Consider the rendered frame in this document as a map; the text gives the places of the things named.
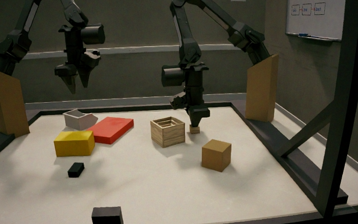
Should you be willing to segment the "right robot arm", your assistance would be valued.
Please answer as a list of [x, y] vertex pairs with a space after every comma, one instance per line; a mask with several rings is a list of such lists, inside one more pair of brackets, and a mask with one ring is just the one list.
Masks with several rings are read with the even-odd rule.
[[[180, 62], [178, 65], [162, 66], [161, 82], [163, 87], [181, 86], [184, 81], [188, 86], [203, 85], [203, 70], [209, 70], [203, 62], [194, 65], [201, 57], [201, 50], [192, 36], [183, 2], [197, 5], [222, 26], [228, 32], [227, 40], [234, 47], [240, 48], [244, 53], [247, 52], [254, 65], [272, 56], [262, 43], [265, 40], [264, 34], [253, 30], [245, 23], [236, 21], [213, 0], [172, 0], [170, 11], [179, 38]], [[190, 66], [190, 68], [185, 69], [185, 66]], [[189, 93], [185, 88], [183, 88], [183, 92], [168, 100], [173, 110], [177, 110], [185, 104], [191, 105]]]

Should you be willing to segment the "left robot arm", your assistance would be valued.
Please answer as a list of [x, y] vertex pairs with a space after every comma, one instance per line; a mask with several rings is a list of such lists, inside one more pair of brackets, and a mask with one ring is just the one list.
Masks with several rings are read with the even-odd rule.
[[[40, 2], [41, 0], [26, 0], [15, 29], [0, 43], [0, 72], [11, 76], [15, 63], [20, 63], [29, 51], [32, 41], [28, 38], [28, 33]], [[64, 6], [65, 18], [72, 25], [72, 27], [62, 25], [58, 30], [64, 32], [66, 46], [83, 45], [83, 42], [86, 45], [104, 44], [105, 33], [101, 23], [87, 24], [88, 18], [74, 0], [61, 0], [61, 2]], [[83, 52], [81, 49], [77, 52], [76, 64], [83, 63], [94, 68], [98, 66], [100, 60], [98, 50], [91, 53], [84, 48]]]

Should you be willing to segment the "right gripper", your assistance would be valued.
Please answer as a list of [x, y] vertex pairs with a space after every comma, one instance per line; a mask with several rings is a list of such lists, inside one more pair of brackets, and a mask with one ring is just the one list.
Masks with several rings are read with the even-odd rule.
[[184, 107], [186, 113], [190, 117], [192, 127], [197, 127], [202, 118], [210, 117], [210, 110], [204, 104], [203, 85], [200, 86], [184, 86], [191, 100], [191, 105]]

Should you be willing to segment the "black metal support frame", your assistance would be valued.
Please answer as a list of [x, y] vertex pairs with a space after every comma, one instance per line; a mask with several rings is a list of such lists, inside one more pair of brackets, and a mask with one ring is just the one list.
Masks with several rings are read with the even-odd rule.
[[330, 123], [314, 207], [332, 217], [351, 141], [358, 105], [358, 0], [345, 0], [334, 100], [277, 154], [287, 156]]

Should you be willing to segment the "red flat rectangular block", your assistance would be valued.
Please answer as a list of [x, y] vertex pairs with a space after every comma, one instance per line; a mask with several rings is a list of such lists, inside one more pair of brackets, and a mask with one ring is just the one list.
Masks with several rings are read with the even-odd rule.
[[93, 131], [95, 143], [111, 145], [133, 126], [134, 119], [106, 117], [86, 131]]

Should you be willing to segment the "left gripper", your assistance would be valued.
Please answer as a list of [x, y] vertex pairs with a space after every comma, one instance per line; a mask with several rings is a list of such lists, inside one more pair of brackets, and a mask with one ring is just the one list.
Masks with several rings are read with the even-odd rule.
[[[79, 74], [83, 87], [87, 88], [90, 72], [94, 69], [83, 63], [76, 64], [77, 52], [79, 52], [80, 49], [82, 52], [84, 51], [83, 45], [66, 46], [64, 53], [67, 53], [68, 61], [65, 62], [65, 65], [56, 66], [54, 69], [55, 76], [63, 80], [72, 94], [76, 93], [75, 78], [77, 75]], [[76, 74], [77, 71], [78, 74]]]

